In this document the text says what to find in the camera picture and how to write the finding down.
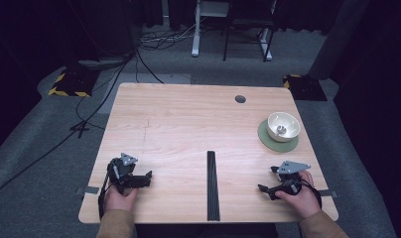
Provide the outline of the black chair frame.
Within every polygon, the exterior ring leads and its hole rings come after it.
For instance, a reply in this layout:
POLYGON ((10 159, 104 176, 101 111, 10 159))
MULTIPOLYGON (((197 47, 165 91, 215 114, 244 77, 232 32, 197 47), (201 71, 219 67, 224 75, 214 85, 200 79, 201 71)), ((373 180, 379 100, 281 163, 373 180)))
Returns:
POLYGON ((259 33, 267 28, 276 31, 274 7, 276 0, 228 0, 229 7, 225 17, 226 25, 223 60, 226 60, 231 30, 259 29, 259 33))

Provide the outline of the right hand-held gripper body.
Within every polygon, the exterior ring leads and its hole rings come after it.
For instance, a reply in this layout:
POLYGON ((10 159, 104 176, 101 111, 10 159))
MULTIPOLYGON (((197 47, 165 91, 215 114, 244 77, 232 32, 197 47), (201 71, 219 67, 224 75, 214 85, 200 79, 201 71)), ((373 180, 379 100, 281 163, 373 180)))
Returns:
POLYGON ((296 195, 301 191, 302 179, 300 176, 301 171, 309 169, 309 164, 302 164, 297 162, 285 161, 277 169, 276 174, 280 178, 283 190, 291 195, 296 195))

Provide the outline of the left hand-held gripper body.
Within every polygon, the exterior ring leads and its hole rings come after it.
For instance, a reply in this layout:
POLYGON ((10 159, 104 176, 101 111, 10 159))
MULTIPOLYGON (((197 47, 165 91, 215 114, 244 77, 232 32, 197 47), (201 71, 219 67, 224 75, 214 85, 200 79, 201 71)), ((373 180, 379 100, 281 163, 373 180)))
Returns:
POLYGON ((134 187, 136 177, 133 171, 137 162, 136 158, 122 153, 120 158, 112 159, 107 166, 109 181, 121 194, 126 188, 134 187))

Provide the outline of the green round coaster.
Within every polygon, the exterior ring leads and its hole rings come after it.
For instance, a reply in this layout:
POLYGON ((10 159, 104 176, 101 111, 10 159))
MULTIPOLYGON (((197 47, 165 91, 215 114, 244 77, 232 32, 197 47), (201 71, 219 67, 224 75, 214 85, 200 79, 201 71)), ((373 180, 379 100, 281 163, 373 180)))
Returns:
POLYGON ((266 120, 261 122, 261 124, 258 127, 257 133, 258 133, 258 137, 263 145, 265 145, 267 148, 269 148, 275 152, 279 152, 279 153, 291 152, 297 147, 297 145, 299 143, 298 137, 295 137, 293 140, 291 140, 289 142, 277 142, 274 139, 272 139, 268 135, 266 120))

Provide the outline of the black yellow striped base plate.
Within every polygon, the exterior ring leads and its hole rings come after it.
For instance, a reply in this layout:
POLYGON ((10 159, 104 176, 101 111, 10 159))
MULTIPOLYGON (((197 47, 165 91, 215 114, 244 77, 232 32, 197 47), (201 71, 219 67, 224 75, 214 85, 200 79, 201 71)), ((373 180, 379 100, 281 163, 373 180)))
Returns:
POLYGON ((99 75, 99 70, 64 69, 50 89, 49 95, 90 97, 99 75))
POLYGON ((287 74, 283 77, 283 85, 295 100, 327 101, 320 83, 308 75, 287 74))

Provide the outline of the person's left hand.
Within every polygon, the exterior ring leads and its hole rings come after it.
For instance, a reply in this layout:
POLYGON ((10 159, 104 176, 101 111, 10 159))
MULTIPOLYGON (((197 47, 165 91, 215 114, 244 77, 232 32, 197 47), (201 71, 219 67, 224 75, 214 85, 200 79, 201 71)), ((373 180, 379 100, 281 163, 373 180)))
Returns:
POLYGON ((127 195, 121 194, 115 186, 112 186, 104 197, 104 210, 124 210, 132 212, 139 189, 132 188, 127 195))

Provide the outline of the grey slanted column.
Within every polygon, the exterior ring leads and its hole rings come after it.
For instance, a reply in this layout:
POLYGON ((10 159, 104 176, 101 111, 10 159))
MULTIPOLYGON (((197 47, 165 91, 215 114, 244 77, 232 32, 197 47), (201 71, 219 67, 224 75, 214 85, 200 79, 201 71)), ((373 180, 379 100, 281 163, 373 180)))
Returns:
POLYGON ((334 25, 323 43, 308 76, 326 80, 331 76, 336 64, 346 49, 369 0, 343 0, 334 25))

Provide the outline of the person's right hand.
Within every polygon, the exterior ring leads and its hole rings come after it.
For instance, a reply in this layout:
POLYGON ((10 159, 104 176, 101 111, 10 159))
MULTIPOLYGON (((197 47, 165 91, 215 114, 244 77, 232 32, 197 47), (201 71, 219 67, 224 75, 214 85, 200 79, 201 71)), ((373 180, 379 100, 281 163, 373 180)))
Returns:
POLYGON ((301 218, 306 219, 322 209, 313 191, 312 175, 307 171, 300 171, 299 175, 305 185, 297 195, 291 195, 284 191, 277 191, 276 195, 292 205, 301 218))

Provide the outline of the white bowl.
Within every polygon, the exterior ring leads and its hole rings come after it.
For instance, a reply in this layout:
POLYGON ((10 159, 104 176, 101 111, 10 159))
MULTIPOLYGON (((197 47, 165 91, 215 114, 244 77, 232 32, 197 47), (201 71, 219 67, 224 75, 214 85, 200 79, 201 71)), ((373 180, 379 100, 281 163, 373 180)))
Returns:
POLYGON ((299 121, 286 112, 274 112, 267 119, 267 133, 277 142, 290 142, 301 132, 299 121))

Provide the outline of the white desk leg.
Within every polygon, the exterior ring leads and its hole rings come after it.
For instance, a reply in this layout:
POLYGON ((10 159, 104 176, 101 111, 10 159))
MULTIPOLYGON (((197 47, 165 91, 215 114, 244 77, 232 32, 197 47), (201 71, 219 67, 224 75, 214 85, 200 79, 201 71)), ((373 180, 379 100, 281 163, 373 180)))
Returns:
POLYGON ((273 31, 267 28, 263 29, 258 35, 258 40, 263 53, 264 61, 270 61, 273 58, 271 54, 272 39, 273 31))
POLYGON ((200 55, 201 42, 201 0, 197 0, 195 12, 195 32, 192 46, 192 57, 196 58, 200 55))

